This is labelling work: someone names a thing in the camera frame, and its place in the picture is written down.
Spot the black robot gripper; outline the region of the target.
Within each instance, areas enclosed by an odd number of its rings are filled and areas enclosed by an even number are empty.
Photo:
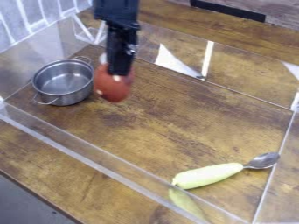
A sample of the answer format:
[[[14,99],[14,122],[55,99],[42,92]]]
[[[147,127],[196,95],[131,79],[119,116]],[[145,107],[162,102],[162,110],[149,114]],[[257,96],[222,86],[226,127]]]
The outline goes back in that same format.
[[[129,76],[138,51],[139,0],[93,0],[94,18],[105,20],[107,30],[107,63],[111,75]]]

